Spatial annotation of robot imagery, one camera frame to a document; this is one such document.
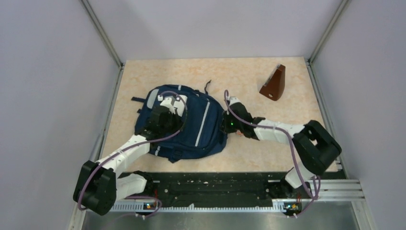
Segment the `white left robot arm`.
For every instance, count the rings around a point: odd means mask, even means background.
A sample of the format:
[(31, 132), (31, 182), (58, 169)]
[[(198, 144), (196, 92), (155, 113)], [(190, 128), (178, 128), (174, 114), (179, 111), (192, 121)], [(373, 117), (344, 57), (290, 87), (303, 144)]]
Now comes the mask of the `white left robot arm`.
[(73, 199), (79, 210), (90, 209), (99, 215), (110, 211), (117, 200), (138, 194), (148, 198), (154, 186), (146, 176), (121, 174), (138, 158), (150, 151), (152, 143), (161, 142), (180, 133), (187, 116), (186, 106), (159, 105), (153, 108), (146, 124), (112, 154), (99, 161), (82, 165)]

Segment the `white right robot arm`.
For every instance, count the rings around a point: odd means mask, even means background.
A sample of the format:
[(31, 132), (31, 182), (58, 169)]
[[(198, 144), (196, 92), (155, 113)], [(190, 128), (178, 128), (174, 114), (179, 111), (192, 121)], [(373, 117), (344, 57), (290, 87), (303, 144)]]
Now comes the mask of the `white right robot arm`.
[(227, 133), (239, 131), (246, 138), (289, 146), (294, 166), (281, 181), (281, 192), (286, 197), (294, 197), (307, 180), (321, 176), (342, 153), (338, 142), (316, 120), (292, 125), (252, 117), (235, 97), (227, 100), (226, 105), (224, 130)]

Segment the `navy blue student backpack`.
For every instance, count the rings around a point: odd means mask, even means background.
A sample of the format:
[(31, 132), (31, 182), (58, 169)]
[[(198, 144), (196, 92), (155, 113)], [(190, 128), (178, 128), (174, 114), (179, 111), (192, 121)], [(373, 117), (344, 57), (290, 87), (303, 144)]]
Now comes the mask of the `navy blue student backpack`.
[(183, 128), (174, 137), (151, 144), (150, 154), (175, 163), (204, 158), (225, 148), (227, 134), (221, 130), (224, 110), (220, 103), (206, 92), (182, 85), (161, 85), (152, 89), (146, 98), (132, 97), (132, 101), (143, 103), (137, 111), (135, 134), (140, 134), (147, 127), (147, 119), (153, 108), (159, 106), (157, 97), (163, 92), (168, 92), (165, 96), (178, 94), (186, 97), (183, 99), (185, 111), (181, 117)]

